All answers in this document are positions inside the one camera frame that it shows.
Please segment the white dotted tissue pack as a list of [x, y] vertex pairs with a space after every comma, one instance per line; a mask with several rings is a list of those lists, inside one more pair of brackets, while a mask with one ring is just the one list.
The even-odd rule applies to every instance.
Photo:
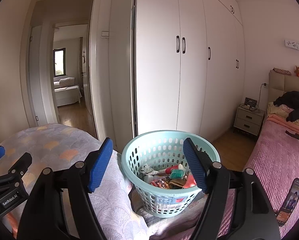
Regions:
[[143, 166], [141, 167], [140, 172], [141, 172], [142, 174], [144, 174], [145, 176], [147, 176], [147, 175], [149, 175], [149, 176], [155, 176], [155, 175], [160, 174], [159, 171], [154, 170], [154, 169], [151, 168], [150, 165], [148, 165], [148, 164], [143, 165]]

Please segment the pink tissue pack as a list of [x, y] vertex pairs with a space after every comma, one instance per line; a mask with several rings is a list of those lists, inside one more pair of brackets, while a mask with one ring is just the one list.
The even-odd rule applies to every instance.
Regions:
[[194, 179], [194, 176], [192, 175], [192, 173], [189, 173], [189, 175], [187, 176], [187, 180], [185, 182], [185, 184], [183, 185], [183, 189], [188, 189], [190, 187], [194, 187], [196, 186], [196, 181]]

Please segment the smartphone on bed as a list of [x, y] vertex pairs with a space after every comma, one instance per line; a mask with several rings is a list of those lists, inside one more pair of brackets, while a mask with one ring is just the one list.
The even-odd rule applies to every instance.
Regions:
[[295, 178], [276, 218], [280, 227], [284, 226], [299, 200], [299, 178]]

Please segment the pink bed cover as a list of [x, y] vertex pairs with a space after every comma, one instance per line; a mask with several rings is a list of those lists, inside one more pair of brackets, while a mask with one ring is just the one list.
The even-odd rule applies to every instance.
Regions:
[[[255, 171], [275, 217], [287, 197], [293, 180], [299, 178], [299, 140], [287, 135], [286, 130], [299, 134], [299, 124], [287, 122], [281, 116], [270, 114], [245, 167]], [[174, 235], [174, 239], [191, 239], [195, 227]], [[286, 224], [278, 227], [280, 239], [299, 239], [299, 200]]]

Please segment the green wrapper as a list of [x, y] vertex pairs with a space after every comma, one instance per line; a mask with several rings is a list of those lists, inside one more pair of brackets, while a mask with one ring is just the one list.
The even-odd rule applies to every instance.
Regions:
[[184, 176], [184, 170], [173, 170], [172, 173], [169, 175], [171, 179], [183, 179]]

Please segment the black remote on bed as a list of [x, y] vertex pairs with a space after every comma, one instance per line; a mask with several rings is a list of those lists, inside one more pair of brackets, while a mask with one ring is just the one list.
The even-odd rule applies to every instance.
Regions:
[[299, 140], [299, 134], [298, 134], [298, 133], [291, 133], [291, 132], [289, 132], [288, 130], [286, 130], [285, 133], [286, 133], [287, 135], [289, 135], [290, 137]]

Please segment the colourful snack packet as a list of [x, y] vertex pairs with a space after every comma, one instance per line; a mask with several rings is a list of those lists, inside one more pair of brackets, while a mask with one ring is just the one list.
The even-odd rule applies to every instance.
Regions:
[[171, 178], [170, 177], [164, 177], [164, 178], [160, 178], [157, 180], [153, 180], [150, 183], [152, 186], [161, 188], [161, 189], [178, 189], [178, 187], [176, 185], [173, 185], [171, 183]]

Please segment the far room bed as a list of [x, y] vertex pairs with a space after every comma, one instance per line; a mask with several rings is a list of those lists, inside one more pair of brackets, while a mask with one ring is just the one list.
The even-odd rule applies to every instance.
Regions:
[[81, 103], [81, 91], [74, 77], [61, 78], [54, 81], [54, 92], [57, 107]]

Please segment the white nightstand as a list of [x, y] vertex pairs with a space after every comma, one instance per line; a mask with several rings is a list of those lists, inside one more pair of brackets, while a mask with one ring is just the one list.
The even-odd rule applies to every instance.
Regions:
[[251, 135], [258, 136], [261, 131], [264, 115], [265, 112], [263, 110], [250, 111], [239, 106], [235, 116], [234, 127]]

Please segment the mint green laundry basket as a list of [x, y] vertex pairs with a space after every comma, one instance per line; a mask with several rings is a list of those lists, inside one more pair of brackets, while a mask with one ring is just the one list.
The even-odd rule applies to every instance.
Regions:
[[199, 194], [183, 153], [184, 140], [211, 161], [220, 161], [214, 146], [202, 137], [181, 131], [154, 131], [132, 139], [123, 149], [124, 174], [134, 184], [145, 210], [153, 216], [169, 218], [180, 214]]

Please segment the clock on nightstand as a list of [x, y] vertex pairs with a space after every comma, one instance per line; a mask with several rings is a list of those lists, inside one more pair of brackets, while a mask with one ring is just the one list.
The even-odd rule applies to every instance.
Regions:
[[244, 105], [248, 108], [255, 108], [257, 105], [257, 101], [251, 98], [245, 98]]

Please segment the black clothing on bed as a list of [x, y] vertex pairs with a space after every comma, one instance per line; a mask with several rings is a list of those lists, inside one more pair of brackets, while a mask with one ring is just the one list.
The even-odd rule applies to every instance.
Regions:
[[291, 91], [286, 92], [283, 96], [278, 97], [273, 104], [275, 106], [286, 105], [293, 109], [286, 118], [287, 122], [295, 122], [299, 120], [299, 92]]

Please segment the beige headboard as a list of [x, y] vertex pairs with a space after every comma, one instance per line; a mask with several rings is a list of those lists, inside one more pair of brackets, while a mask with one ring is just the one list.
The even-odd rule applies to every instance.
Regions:
[[299, 77], [269, 72], [268, 102], [274, 102], [286, 92], [299, 91]]

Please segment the white wardrobe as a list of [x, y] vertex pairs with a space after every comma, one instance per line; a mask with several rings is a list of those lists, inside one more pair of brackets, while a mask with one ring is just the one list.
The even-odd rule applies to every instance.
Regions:
[[136, 0], [137, 132], [213, 141], [234, 121], [245, 73], [235, 0]]

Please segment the wall light switch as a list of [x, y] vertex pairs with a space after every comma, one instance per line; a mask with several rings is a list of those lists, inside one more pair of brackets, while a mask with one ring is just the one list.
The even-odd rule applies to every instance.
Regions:
[[109, 38], [109, 31], [101, 31], [102, 38]]

